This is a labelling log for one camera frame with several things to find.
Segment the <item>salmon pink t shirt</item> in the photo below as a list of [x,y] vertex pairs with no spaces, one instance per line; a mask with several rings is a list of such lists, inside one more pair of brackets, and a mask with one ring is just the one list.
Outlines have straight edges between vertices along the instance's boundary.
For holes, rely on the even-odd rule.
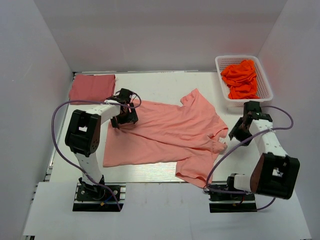
[[181,105],[144,100],[138,121],[119,128],[108,126],[103,167],[175,162],[175,175],[199,188],[227,148],[228,127],[215,107],[192,90]]

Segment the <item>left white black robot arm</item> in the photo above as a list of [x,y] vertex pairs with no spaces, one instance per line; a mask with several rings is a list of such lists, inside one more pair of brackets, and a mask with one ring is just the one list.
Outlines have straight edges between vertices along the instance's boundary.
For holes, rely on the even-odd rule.
[[74,153],[83,170],[80,184],[96,200],[103,198],[106,193],[104,176],[99,169],[96,154],[101,125],[110,121],[111,126],[118,129],[123,124],[135,124],[138,121],[135,108],[132,102],[125,104],[108,100],[89,110],[76,109],[71,115],[65,144]]

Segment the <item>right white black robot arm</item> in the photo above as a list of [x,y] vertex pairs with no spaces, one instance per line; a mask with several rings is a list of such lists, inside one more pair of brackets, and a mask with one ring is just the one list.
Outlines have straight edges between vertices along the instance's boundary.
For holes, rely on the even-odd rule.
[[238,141],[257,134],[263,130],[266,133],[254,138],[260,154],[259,160],[251,174],[233,173],[232,182],[225,188],[226,195],[236,200],[244,192],[259,194],[288,200],[291,198],[300,162],[291,157],[283,149],[275,132],[271,131],[273,123],[267,119],[249,120],[240,117],[229,133],[229,137]]

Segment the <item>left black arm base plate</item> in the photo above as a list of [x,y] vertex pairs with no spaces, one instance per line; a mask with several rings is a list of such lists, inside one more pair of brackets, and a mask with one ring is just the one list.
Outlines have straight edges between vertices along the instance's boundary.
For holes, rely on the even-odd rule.
[[[120,208],[123,208],[126,196],[125,184],[111,184],[108,187],[115,195]],[[73,212],[120,212],[118,205],[107,189],[102,190],[102,193],[90,193],[80,183],[77,184],[76,192],[73,201]]]

